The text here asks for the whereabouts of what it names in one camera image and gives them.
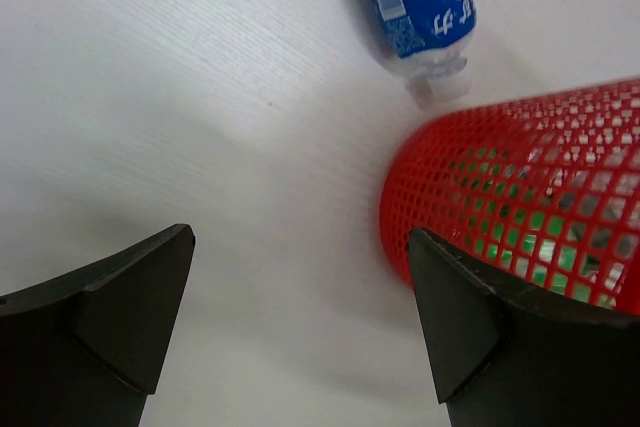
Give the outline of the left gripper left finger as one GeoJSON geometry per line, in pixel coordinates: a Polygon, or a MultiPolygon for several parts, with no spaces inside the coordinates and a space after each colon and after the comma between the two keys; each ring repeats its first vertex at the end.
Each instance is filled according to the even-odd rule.
{"type": "Polygon", "coordinates": [[[137,426],[156,392],[195,235],[175,224],[1,298],[4,426],[137,426]]]}

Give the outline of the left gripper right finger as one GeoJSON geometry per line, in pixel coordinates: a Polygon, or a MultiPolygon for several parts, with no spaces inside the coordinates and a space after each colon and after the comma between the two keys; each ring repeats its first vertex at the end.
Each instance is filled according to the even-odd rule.
{"type": "Polygon", "coordinates": [[[639,319],[529,283],[416,228],[408,259],[454,426],[635,426],[639,319]]]}

